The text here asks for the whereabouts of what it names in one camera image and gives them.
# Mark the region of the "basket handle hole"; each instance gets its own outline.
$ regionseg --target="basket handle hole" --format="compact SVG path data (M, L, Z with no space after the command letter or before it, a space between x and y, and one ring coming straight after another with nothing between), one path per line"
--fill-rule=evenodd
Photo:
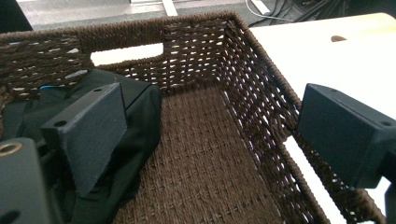
M66 123L67 123L66 120L61 120L61 121L54 123L53 126L60 128L60 127L63 127L64 125L66 125Z
M101 64L122 63L124 61L149 59L163 55L163 43L141 45L125 49L96 51L91 54L95 66Z
M331 40L332 42L339 42L339 41L345 41L347 39L340 35L332 35Z
M0 146L0 157L12 154L22 148L22 143L12 142Z

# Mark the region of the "wicker basket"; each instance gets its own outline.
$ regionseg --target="wicker basket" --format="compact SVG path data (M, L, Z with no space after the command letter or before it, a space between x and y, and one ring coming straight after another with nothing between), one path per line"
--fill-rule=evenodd
M385 223L295 132L299 98L232 12L0 35L1 106L76 83L92 52L152 43L164 53L98 66L164 96L162 142L114 223L328 223L284 148L291 135L348 222Z

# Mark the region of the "white surface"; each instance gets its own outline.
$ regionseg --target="white surface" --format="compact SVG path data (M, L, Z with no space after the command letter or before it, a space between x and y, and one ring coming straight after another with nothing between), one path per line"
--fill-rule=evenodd
M306 83L332 87L396 119L396 20L374 14L252 28L251 31L300 98ZM333 35L346 38L332 42ZM346 223L297 147L286 146L332 223ZM385 214L383 178L369 194Z
M166 15L177 16L175 5L172 0L163 0L163 6L165 7Z
M111 49L91 54L93 64L121 63L126 60L138 60L163 54L163 44L141 45L126 49Z
M262 15L264 15L267 12L270 12L270 9L268 9L268 7L265 6L262 0L251 0L251 2L260 11Z

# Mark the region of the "basket bottom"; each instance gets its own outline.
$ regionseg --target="basket bottom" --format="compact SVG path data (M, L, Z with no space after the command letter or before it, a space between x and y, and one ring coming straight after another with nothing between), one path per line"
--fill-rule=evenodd
M113 223L282 223L216 86L163 98L162 142Z

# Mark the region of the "cable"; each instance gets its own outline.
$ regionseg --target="cable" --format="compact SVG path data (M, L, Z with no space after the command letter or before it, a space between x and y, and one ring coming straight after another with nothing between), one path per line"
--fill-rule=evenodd
M280 8L280 11L276 14L277 17L278 17L279 15L281 15L283 12L285 12L286 10L287 10L287 12L284 13L282 17L285 18L286 16L289 15L289 12L291 11L291 8L292 8L292 6L293 6L293 4L294 4L294 0L291 0L290 3L289 3L289 5L288 5L286 8L283 8L283 7L286 5L286 2L288 2L288 1L285 0L285 1L283 2L282 7ZM270 25L273 25L273 24L274 24L274 20L271 20L271 21L270 21Z
M309 9L309 11L305 12L301 17L294 20L294 22L299 21L307 21L308 19L312 18L314 15L319 13L324 7L326 7L332 0L322 0L317 3L314 7Z
M285 11L285 5L286 5L287 0L284 0L282 3L282 6L280 7L280 10L275 14L275 17L280 17L280 15L282 14L283 11ZM271 20L269 25L273 25L275 23L276 20Z
M280 18L280 17L263 16L263 15L257 14L257 13L254 12L254 11L250 8L250 6L248 5L248 0L245 0L245 3L247 4L248 10L249 10L253 15L255 15L255 16L262 17L262 18L265 18L265 19L271 19L271 20L293 21L293 20L289 20L289 19L285 19L285 18Z

